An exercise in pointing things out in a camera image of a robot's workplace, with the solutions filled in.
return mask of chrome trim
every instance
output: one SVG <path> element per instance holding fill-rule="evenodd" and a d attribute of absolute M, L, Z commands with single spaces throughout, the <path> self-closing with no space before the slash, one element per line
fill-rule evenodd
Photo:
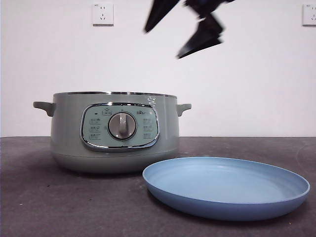
<path fill-rule="evenodd" d="M 175 95 L 167 94 L 156 94 L 156 93 L 143 93 L 143 92 L 121 92 L 121 91 L 74 91 L 74 92 L 61 92 L 55 93 L 57 95 L 149 95 L 149 96 L 161 96 L 161 97 L 171 97 L 177 99 Z"/>
<path fill-rule="evenodd" d="M 154 138 L 153 141 L 149 142 L 149 143 L 146 143 L 146 144 L 143 144 L 143 145 L 137 145 L 137 146 L 122 146 L 122 147 L 107 147 L 107 146 L 98 146 L 98 145 L 95 145 L 95 144 L 92 144 L 92 143 L 89 143 L 85 138 L 84 138 L 84 135 L 83 135 L 83 123 L 84 123 L 84 117 L 85 117 L 85 113 L 87 112 L 88 109 L 90 109 L 91 107 L 95 107 L 95 106 L 117 106 L 117 105 L 124 105 L 124 106 L 143 106 L 143 107 L 149 107 L 151 108 L 154 112 L 155 112 L 155 115 L 156 115 L 156 123 L 157 123 L 157 135 L 156 137 Z M 98 103 L 98 104 L 91 104 L 89 106 L 87 106 L 83 113 L 82 113 L 82 116 L 81 116 L 81 124 L 80 124 L 80 139 L 83 141 L 83 143 L 88 146 L 90 149 L 94 150 L 94 151 L 100 151 L 100 152 L 131 152 L 131 149 L 140 149 L 140 148 L 148 148 L 148 147 L 151 147 L 153 146 L 156 142 L 157 142 L 157 139 L 159 138 L 159 134 L 160 134 L 160 126 L 159 126 L 159 121 L 158 121 L 158 114 L 157 114 L 157 111 L 150 105 L 147 105 L 147 104 L 133 104 L 133 103 L 112 103 L 112 102 L 109 102 L 109 103 Z"/>

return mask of gray countertop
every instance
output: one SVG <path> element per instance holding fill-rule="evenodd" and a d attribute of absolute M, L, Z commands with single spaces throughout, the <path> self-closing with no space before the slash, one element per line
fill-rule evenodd
<path fill-rule="evenodd" d="M 298 209 L 275 219 L 208 220 L 160 203 L 141 172 L 76 173 L 54 162 L 49 137 L 1 138 L 1 236 L 316 236 L 316 138 L 182 137 L 178 157 L 190 156 L 276 165 L 305 177 L 311 191 Z"/>

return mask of blue plastic plate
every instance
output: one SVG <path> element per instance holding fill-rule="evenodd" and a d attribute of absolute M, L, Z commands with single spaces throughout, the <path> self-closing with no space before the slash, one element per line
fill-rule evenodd
<path fill-rule="evenodd" d="M 289 170 L 254 161 L 192 157 L 148 166 L 143 177 L 163 203 L 195 216 L 255 221 L 287 214 L 306 199 L 310 184 Z"/>

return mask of power outlet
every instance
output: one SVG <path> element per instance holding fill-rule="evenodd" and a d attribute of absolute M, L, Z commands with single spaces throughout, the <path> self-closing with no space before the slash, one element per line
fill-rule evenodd
<path fill-rule="evenodd" d="M 114 6 L 111 2 L 95 3 L 92 6 L 92 24 L 94 26 L 114 24 Z"/>
<path fill-rule="evenodd" d="M 316 5 L 303 5 L 303 26 L 316 26 Z"/>

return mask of silver rim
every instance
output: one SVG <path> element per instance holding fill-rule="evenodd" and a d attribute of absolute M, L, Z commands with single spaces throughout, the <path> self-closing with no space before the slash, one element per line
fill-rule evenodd
<path fill-rule="evenodd" d="M 175 95 L 167 94 L 156 94 L 156 93 L 142 93 L 142 92 L 121 92 L 121 91 L 75 91 L 75 92 L 62 92 L 56 93 L 56 95 L 149 95 L 149 96 L 161 96 L 161 97 L 171 97 L 177 99 Z"/>

